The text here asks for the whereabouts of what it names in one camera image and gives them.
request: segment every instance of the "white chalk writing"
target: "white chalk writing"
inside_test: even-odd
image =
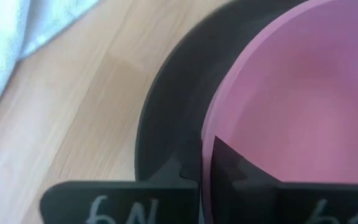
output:
[[[321,199],[317,202],[317,206],[314,209],[313,213],[309,217],[309,219],[305,222],[305,224],[319,224],[319,223],[330,223],[330,224],[340,224],[339,220],[334,216],[324,216],[321,215],[326,204],[326,199]],[[356,214],[354,217],[352,217],[349,222],[349,224],[358,224],[358,214]]]
[[[107,200],[106,195],[100,195],[91,204],[91,210],[89,211],[89,218],[85,221],[86,224],[98,224],[99,221],[105,222],[107,224],[116,224],[116,221],[113,217],[108,215],[98,215],[99,206],[102,200]],[[135,224],[136,220],[140,224],[155,224],[155,217],[157,215],[158,200],[151,199],[151,209],[148,219],[145,217],[144,207],[141,203],[135,202],[132,206],[129,217],[126,221],[126,224]]]

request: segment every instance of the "pink bowl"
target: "pink bowl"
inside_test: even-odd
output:
[[[358,1],[303,3],[240,54],[204,122],[204,204],[215,136],[281,181],[358,183]]]

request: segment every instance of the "wooden floor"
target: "wooden floor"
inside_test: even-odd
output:
[[[175,44],[228,0],[101,0],[18,64],[0,100],[0,223],[41,223],[65,180],[133,180],[145,96]]]

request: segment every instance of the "black plate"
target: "black plate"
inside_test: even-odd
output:
[[[180,41],[158,72],[142,110],[136,180],[149,180],[177,149],[201,150],[197,143],[204,117],[227,71],[256,34],[303,1],[232,1]]]

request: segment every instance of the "white cloth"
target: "white cloth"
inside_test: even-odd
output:
[[[16,62],[30,55],[98,0],[0,0],[0,96]]]

